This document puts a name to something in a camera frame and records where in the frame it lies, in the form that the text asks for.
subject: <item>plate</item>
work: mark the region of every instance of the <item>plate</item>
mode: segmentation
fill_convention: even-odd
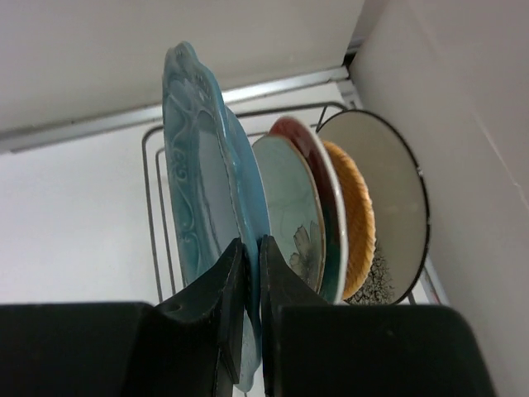
[[[249,258],[250,299],[237,386],[248,391],[260,363],[257,241],[270,230],[259,170],[215,77],[189,43],[167,52],[163,91],[165,156],[183,284],[211,268],[233,238],[241,237]]]
[[[381,117],[346,111],[330,117],[319,137],[355,161],[369,187],[377,225],[373,265],[353,304],[396,304],[421,274],[430,240],[426,186],[412,151]]]
[[[325,265],[325,226],[310,168],[298,149],[282,136],[264,136],[253,149],[272,236],[290,268],[319,291]]]
[[[274,123],[269,135],[289,139],[310,167],[325,221],[325,271],[319,294],[328,302],[341,302],[346,282],[349,246],[346,209],[331,159],[316,133],[293,117],[281,117]]]

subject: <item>floral plate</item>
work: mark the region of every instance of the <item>floral plate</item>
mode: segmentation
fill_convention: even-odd
[[[272,236],[290,268],[318,292],[325,265],[322,206],[307,162],[282,136],[253,145],[263,178]]]

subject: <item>white surface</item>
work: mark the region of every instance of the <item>white surface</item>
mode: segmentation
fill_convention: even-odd
[[[0,5],[0,130],[159,103],[190,41],[223,88],[341,65],[363,0],[28,0]]]
[[[395,0],[353,65],[424,170],[432,261],[506,396],[529,395],[528,18],[517,0]]]

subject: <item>dish rack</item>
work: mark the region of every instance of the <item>dish rack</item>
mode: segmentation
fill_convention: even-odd
[[[235,115],[239,120],[244,120],[246,118],[250,117],[259,117],[259,116],[266,116],[266,115],[274,115],[274,114],[281,114],[281,113],[289,113],[289,112],[296,112],[296,111],[304,111],[304,110],[318,110],[320,111],[320,116],[318,118],[317,123],[311,124],[311,128],[316,129],[316,133],[319,132],[321,126],[323,125],[324,121],[326,121],[326,115],[329,113],[335,114],[336,112],[342,112],[349,109],[356,109],[361,108],[357,105],[354,98],[345,98],[346,103],[349,104],[349,106],[346,106],[344,103],[340,102],[318,102],[318,103],[305,103],[300,105],[293,105],[293,106],[282,106],[282,107],[276,107],[276,108],[261,108],[254,111],[249,112],[236,112]],[[149,173],[149,155],[147,150],[147,143],[149,140],[156,134],[162,133],[164,130],[163,125],[159,125],[156,127],[152,127],[150,130],[148,130],[144,136],[141,139],[141,153],[142,153],[142,160],[143,160],[143,170],[144,170],[144,180],[145,180],[145,198],[147,203],[147,214],[149,218],[149,233],[150,233],[150,243],[151,243],[151,250],[152,250],[152,258],[153,258],[153,265],[155,270],[155,282],[156,282],[156,289],[158,293],[158,299],[160,302],[163,301],[163,292],[162,292],[162,284],[161,284],[161,278],[160,278],[160,264],[159,264],[159,248],[157,248],[156,244],[156,235],[155,235],[155,217],[154,217],[154,206],[153,206],[153,198],[151,196],[150,186],[151,186],[151,176]],[[268,131],[264,132],[254,132],[250,133],[247,136],[249,138],[257,138],[263,135],[266,135]],[[162,232],[164,235],[164,248],[165,248],[165,254],[167,256],[167,264],[169,267],[169,280],[170,280],[170,287],[172,294],[176,294],[177,288],[176,288],[176,282],[174,278],[174,269],[173,269],[173,256],[171,254],[171,240],[169,238],[169,227],[168,227],[168,216],[171,216],[170,210],[167,211],[164,203],[164,191],[163,191],[163,184],[162,184],[162,171],[160,167],[160,157],[164,154],[165,148],[159,147],[157,150],[155,150],[155,186],[158,191],[158,196],[160,199],[160,212],[161,212],[161,224],[162,224]],[[426,272],[423,272],[424,277],[422,277],[422,282],[424,283],[424,280],[426,282],[429,282],[430,277]],[[415,304],[416,300],[413,296],[413,292],[410,292],[407,296],[407,302],[410,304]]]

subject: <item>blue embossed plate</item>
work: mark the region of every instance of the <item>blue embossed plate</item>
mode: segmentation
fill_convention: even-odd
[[[218,82],[189,43],[167,52],[163,87],[165,156],[183,284],[211,268],[235,237],[241,237],[249,257],[237,386],[248,391],[261,357],[257,241],[270,234],[259,169]]]

